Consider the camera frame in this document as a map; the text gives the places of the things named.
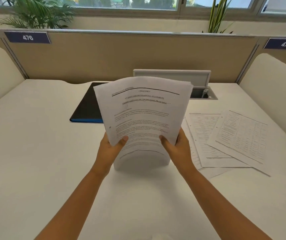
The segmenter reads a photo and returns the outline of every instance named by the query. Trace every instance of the number plate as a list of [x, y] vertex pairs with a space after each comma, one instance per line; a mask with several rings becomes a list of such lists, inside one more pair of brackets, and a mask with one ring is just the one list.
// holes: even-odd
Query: number plate
[[4, 32], [11, 43], [51, 44], [47, 32]]
[[286, 39], [270, 38], [264, 46], [264, 49], [286, 50]]

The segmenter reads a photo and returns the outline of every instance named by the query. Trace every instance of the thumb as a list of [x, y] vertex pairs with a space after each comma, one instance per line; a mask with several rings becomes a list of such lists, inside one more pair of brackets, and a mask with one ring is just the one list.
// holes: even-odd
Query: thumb
[[168, 154], [173, 150], [173, 145], [162, 135], [159, 136], [162, 146], [165, 148]]
[[122, 139], [119, 140], [119, 142], [114, 146], [114, 147], [116, 148], [116, 150], [117, 150], [117, 153], [119, 153], [119, 152], [122, 150], [122, 148], [125, 146], [125, 144], [126, 144], [126, 142], [127, 142], [128, 139], [129, 139], [128, 136], [124, 136], [124, 137], [122, 137]]

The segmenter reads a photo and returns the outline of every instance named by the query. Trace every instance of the gray lid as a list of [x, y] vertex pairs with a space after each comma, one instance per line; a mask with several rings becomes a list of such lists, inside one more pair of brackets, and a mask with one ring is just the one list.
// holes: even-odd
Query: gray lid
[[211, 71], [206, 70], [133, 70], [133, 76], [156, 76], [179, 81], [188, 81], [193, 84], [193, 87], [198, 88], [206, 88], [208, 86], [210, 75]]

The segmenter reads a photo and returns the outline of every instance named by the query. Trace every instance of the hand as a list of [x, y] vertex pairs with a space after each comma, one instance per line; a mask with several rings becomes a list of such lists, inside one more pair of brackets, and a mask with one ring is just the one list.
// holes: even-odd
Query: hand
[[91, 172], [105, 177], [109, 173], [114, 160], [128, 139], [128, 136], [124, 136], [115, 146], [111, 146], [108, 135], [105, 132], [97, 151], [96, 160], [91, 168]]
[[179, 173], [184, 176], [196, 170], [192, 158], [189, 140], [181, 128], [175, 145], [172, 145], [164, 136], [160, 136], [161, 143], [172, 162], [178, 169]]

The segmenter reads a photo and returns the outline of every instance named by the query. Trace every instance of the blue edge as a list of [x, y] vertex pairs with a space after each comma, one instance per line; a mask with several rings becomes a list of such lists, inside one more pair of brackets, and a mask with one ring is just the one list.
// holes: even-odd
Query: blue edge
[[70, 119], [70, 121], [81, 123], [103, 123], [102, 119]]

